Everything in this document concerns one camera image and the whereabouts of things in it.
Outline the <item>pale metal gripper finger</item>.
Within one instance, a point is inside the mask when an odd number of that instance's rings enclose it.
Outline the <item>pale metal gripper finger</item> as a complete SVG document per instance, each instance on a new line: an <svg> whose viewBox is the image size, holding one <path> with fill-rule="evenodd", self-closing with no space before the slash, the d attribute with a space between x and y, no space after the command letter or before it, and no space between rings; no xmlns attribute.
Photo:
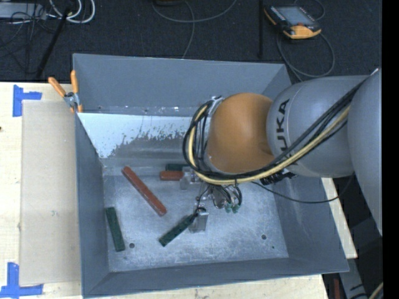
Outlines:
<svg viewBox="0 0 399 299"><path fill-rule="evenodd" d="M191 233L204 232L208 221L209 212L205 208L198 208L193 214L188 229Z"/></svg>
<svg viewBox="0 0 399 299"><path fill-rule="evenodd" d="M200 183L199 177L191 167L189 166L183 167L182 172L183 172L183 177L180 179L181 190L188 190L191 186Z"/></svg>

